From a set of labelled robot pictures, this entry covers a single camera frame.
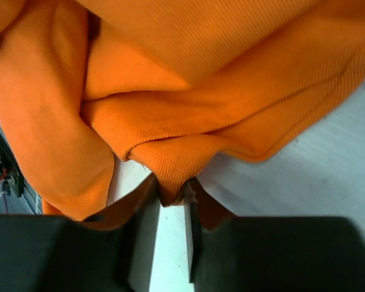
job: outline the garment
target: garment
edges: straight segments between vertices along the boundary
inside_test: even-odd
[[[76,220],[105,207],[113,153],[149,167],[172,204],[214,154],[268,159],[365,78],[365,0],[0,0],[0,13],[0,124],[44,212]]]

